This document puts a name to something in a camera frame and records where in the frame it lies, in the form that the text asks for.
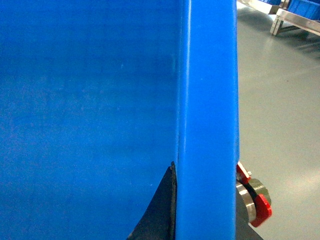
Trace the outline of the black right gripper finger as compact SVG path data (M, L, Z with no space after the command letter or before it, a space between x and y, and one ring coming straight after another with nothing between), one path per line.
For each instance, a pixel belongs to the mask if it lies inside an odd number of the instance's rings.
M177 174L171 162L143 216L128 240L174 240L176 238Z

